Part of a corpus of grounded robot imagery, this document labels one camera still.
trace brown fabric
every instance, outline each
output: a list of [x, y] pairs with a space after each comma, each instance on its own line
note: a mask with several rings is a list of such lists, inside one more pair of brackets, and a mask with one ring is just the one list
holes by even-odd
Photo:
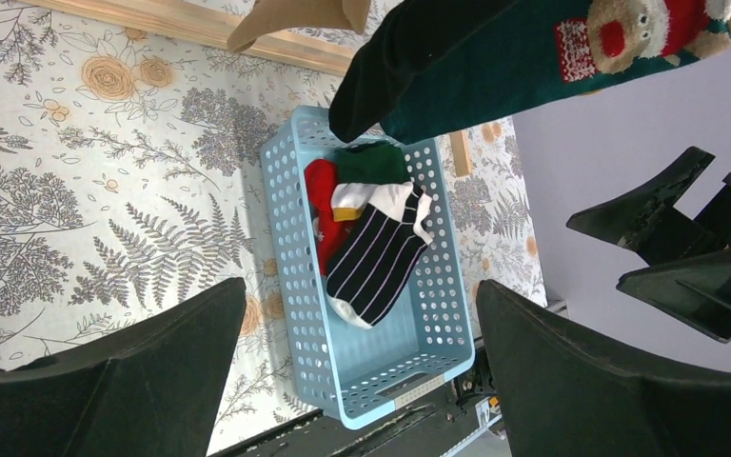
[[242, 52], [262, 35], [299, 27], [354, 30], [362, 34], [370, 6], [371, 0], [259, 0], [228, 37], [227, 47], [232, 52]]

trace red sock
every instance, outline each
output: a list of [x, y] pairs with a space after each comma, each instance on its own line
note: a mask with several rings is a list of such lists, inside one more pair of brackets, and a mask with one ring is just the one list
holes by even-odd
[[338, 170], [326, 159], [318, 159], [304, 170], [309, 203], [318, 211], [318, 267], [326, 276], [326, 262], [343, 245], [355, 221], [335, 222], [332, 193], [338, 185]]

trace blue plastic basket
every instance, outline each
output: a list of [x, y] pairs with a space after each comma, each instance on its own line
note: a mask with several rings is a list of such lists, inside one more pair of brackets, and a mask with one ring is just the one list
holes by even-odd
[[[385, 139], [363, 136], [352, 145]], [[414, 182], [433, 198], [426, 229], [434, 238], [400, 299], [368, 330], [347, 324], [329, 306], [316, 268], [304, 168], [344, 146], [329, 130], [326, 109], [299, 107], [263, 146], [262, 169], [299, 398], [357, 429], [465, 372], [475, 350], [432, 139], [397, 145]]]

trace wooden stick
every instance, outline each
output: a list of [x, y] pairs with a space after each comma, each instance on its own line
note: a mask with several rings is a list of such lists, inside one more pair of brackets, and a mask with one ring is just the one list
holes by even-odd
[[[228, 36], [242, 22], [239, 16], [183, 0], [26, 0], [25, 3], [222, 50], [226, 48]], [[346, 74], [354, 57], [354, 51], [349, 48], [286, 30], [260, 37], [245, 54], [337, 76]], [[471, 174], [465, 133], [450, 133], [450, 141], [456, 174]]]
[[449, 143], [452, 145], [455, 176], [460, 178], [472, 174], [472, 156], [469, 153], [469, 138], [466, 136], [466, 130], [450, 133]]

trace tablecloth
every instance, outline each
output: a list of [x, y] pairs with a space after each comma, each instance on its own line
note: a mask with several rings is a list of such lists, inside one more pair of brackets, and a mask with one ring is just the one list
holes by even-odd
[[[0, 0], [0, 368], [238, 276], [246, 318], [210, 452], [310, 411], [291, 382], [258, 153], [339, 81]], [[544, 304], [512, 122], [469, 137], [468, 178], [440, 149], [472, 302], [495, 278]]]

